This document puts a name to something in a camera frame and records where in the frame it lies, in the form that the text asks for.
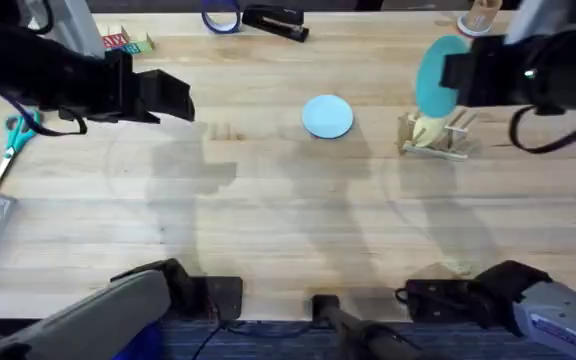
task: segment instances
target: black cable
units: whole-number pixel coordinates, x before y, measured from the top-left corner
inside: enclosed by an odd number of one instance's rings
[[[222,327],[222,324],[218,322],[217,327],[215,327],[215,329],[212,332],[210,332],[208,337],[206,337],[206,339],[201,343],[201,345],[199,345],[199,347],[197,348],[197,351],[195,351],[195,355],[192,356],[192,360],[197,360],[199,358],[201,351],[206,347],[206,345],[210,342],[210,340],[213,337],[215,337],[215,335],[217,335],[219,330],[221,330],[221,327]]]
[[[43,0],[44,9],[46,9],[46,17],[48,20],[46,21],[46,25],[39,29],[30,29],[30,32],[37,35],[46,35],[55,27],[55,15],[53,14],[52,7],[50,6],[49,0]]]
[[[555,140],[549,144],[543,145],[543,146],[539,146],[539,147],[534,147],[534,148],[528,148],[525,147],[524,144],[521,143],[521,141],[519,141],[519,123],[521,122],[521,119],[523,118],[524,114],[532,109],[534,109],[535,106],[526,106],[522,109],[519,109],[517,112],[515,112],[515,114],[512,116],[512,119],[510,120],[510,128],[509,128],[509,137],[510,137],[510,142],[524,150],[527,151],[531,154],[545,154],[545,153],[549,153],[549,152],[553,152],[555,150],[559,150],[561,148],[564,148],[570,144],[573,144],[576,142],[576,130],[571,132],[568,135],[565,135],[564,137]]]
[[[17,102],[17,100],[15,100],[10,94],[8,94],[7,92],[0,90],[0,96],[2,98],[4,98],[4,100],[8,101],[8,103],[10,103],[10,105],[12,107],[14,107],[19,114],[21,114],[21,116],[23,116],[24,120],[26,121],[26,125],[28,125],[28,127],[36,132],[39,135],[44,135],[44,136],[65,136],[65,135],[85,135],[86,133],[88,133],[88,127],[86,126],[86,122],[84,121],[84,119],[81,117],[81,115],[77,114],[75,111],[65,108],[65,107],[59,107],[60,110],[66,111],[67,113],[71,114],[75,120],[77,121],[77,124],[79,125],[79,131],[78,132],[59,132],[59,131],[55,131],[55,130],[51,130],[51,129],[47,129],[43,126],[41,126],[40,124],[37,124],[32,116],[30,116],[30,114],[28,114],[28,112],[24,109],[23,106],[21,106],[21,104],[19,102]]]
[[[312,324],[308,323],[301,329],[297,329],[292,332],[286,332],[280,334],[264,334],[257,331],[239,331],[235,330],[228,324],[224,324],[224,330],[226,330],[229,333],[258,339],[294,339],[308,333],[312,329],[313,329]]]

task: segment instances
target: floor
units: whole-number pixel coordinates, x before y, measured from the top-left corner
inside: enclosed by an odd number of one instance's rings
[[[247,324],[241,331],[280,335],[300,329],[303,323]],[[390,324],[425,351],[454,360],[571,360],[542,345],[516,338],[503,329],[481,330],[475,325]],[[181,322],[168,318],[160,329],[165,360],[189,360],[214,329],[205,322]],[[337,360],[338,338],[329,330],[313,330],[297,339],[258,339],[231,333],[218,333],[201,352],[200,360]],[[400,359],[393,354],[392,359]]]

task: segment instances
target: wooden table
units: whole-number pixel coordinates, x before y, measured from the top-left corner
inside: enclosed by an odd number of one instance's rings
[[[1,188],[20,201],[0,244],[0,317],[44,317],[168,257],[241,276],[248,319],[306,318],[317,292],[403,319],[391,289],[406,279],[471,277],[506,259],[576,289],[576,145],[523,153],[506,134],[515,109],[495,108],[471,128],[481,151],[467,162],[397,154],[417,65],[455,16],[308,14],[305,44],[250,28],[215,36],[197,14],[97,16],[152,35],[158,49],[137,70],[191,84],[197,121],[33,139]],[[302,128],[302,106],[324,93],[355,111],[341,139]],[[0,157],[12,113],[0,99]],[[534,120],[522,136],[536,145],[575,127],[576,114]]]

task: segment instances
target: blue tape roll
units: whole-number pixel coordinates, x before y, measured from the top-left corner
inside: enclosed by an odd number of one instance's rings
[[[222,4],[227,5],[237,16],[234,23],[230,24],[220,24],[214,21],[210,16],[208,16],[207,8],[211,4]],[[201,20],[204,24],[215,34],[234,34],[239,32],[239,26],[241,26],[241,6],[237,0],[201,0],[202,10],[201,10]]]

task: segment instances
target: black stapler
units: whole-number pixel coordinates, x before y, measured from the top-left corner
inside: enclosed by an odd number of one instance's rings
[[[309,30],[303,27],[303,10],[251,4],[244,9],[241,21],[248,26],[299,42],[306,41],[308,37]]]

